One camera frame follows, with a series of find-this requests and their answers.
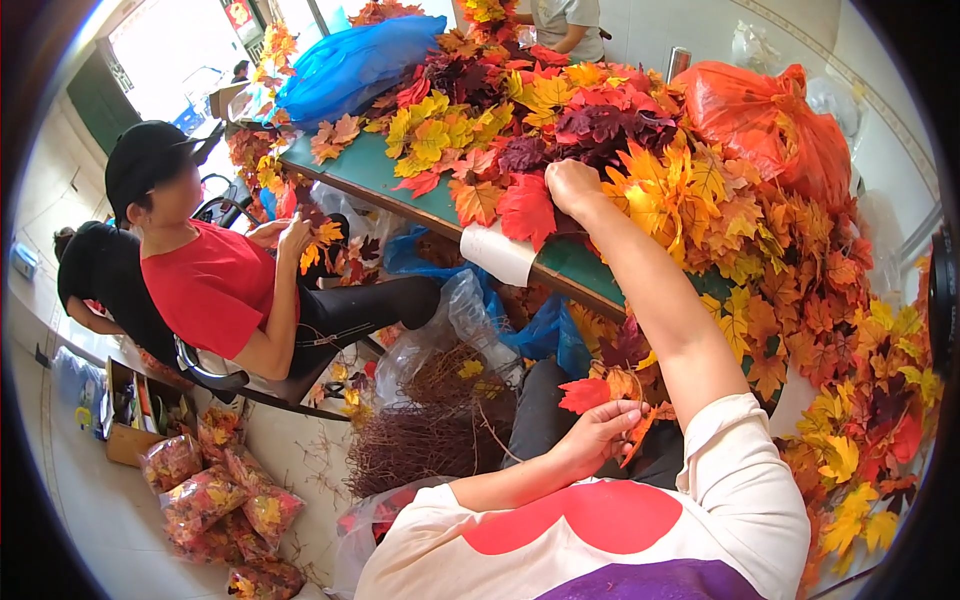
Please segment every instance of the bundle of brown vines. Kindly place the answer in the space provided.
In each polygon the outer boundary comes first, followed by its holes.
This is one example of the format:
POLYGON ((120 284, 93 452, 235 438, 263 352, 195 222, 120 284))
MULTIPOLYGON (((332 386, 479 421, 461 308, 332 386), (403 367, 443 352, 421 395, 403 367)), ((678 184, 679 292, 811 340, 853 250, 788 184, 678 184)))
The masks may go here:
POLYGON ((345 483, 355 497, 500 468, 516 394, 480 352, 465 342, 434 351, 400 390, 409 401, 376 414, 350 445, 345 483))

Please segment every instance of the white t-shirt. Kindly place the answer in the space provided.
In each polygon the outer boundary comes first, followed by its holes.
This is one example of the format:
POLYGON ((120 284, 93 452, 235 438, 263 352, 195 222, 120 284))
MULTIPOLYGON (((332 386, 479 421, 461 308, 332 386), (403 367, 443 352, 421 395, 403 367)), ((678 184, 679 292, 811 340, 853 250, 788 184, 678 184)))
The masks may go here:
POLYGON ((532 0, 537 44, 552 48, 566 36, 566 26, 587 27, 584 38, 570 51, 570 63, 597 62, 604 56, 600 37, 599 0, 532 0))
POLYGON ((693 418, 677 488, 590 478, 489 513, 420 490, 355 600, 793 600, 810 526, 753 395, 693 418))

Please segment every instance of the person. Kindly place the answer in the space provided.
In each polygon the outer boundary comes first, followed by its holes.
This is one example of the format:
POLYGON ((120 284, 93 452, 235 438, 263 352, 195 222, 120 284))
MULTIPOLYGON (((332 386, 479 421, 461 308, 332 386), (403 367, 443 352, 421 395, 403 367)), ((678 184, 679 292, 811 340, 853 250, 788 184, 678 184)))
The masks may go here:
POLYGON ((330 290, 298 283, 300 257, 315 238, 300 213, 247 235, 191 219, 201 200, 190 157, 197 141, 146 121, 121 135, 106 170, 118 221, 143 231, 150 296, 185 343, 279 381, 313 372, 377 329, 430 320, 440 286, 425 277, 330 290), (274 246, 276 258, 267 252, 274 246))
POLYGON ((250 70, 250 61, 241 60, 237 62, 233 67, 233 80, 230 81, 232 84, 239 84, 240 82, 245 82, 249 80, 247 73, 250 70))
MULTIPOLYGON (((76 230, 67 227, 54 234, 54 256, 60 264, 57 293, 67 315, 94 333, 130 337, 160 365, 201 384, 177 364, 173 331, 156 310, 140 273, 139 238, 129 231, 88 221, 76 230), (93 310, 88 300, 105 308, 112 319, 93 310)), ((219 390, 211 392, 226 403, 235 396, 219 390)))
POLYGON ((673 259, 603 194, 594 169, 567 159, 548 166, 546 181, 557 207, 596 240, 659 359, 684 437, 680 468, 669 485, 660 478, 667 489, 594 478, 631 450, 625 434, 649 406, 613 400, 563 431, 567 423, 543 408, 555 411, 552 386, 564 377, 540 362, 526 375, 508 445, 522 462, 420 490, 354 597, 793 600, 810 525, 724 334, 673 259))
POLYGON ((531 1, 536 9, 518 14, 516 20, 536 28, 537 44, 569 54, 571 64, 603 61, 599 0, 531 1))

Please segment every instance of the black shirt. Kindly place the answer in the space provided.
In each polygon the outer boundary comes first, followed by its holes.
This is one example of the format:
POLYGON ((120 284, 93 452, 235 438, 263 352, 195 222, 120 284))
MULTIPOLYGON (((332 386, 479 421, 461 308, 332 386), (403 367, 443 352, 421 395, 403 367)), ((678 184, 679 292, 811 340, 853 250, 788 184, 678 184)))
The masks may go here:
POLYGON ((64 310, 71 296, 100 302, 135 344, 177 367, 173 332, 147 291, 132 233, 98 221, 81 225, 63 251, 57 292, 64 310))

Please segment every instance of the green door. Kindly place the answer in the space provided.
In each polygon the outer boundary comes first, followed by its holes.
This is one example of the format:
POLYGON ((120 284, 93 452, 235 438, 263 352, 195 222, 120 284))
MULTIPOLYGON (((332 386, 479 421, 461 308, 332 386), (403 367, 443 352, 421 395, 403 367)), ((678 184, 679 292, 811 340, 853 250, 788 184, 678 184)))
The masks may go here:
POLYGON ((66 87, 86 128, 108 155, 120 134, 141 121, 121 83, 130 85, 130 80, 110 51, 109 42, 98 39, 97 49, 66 87))

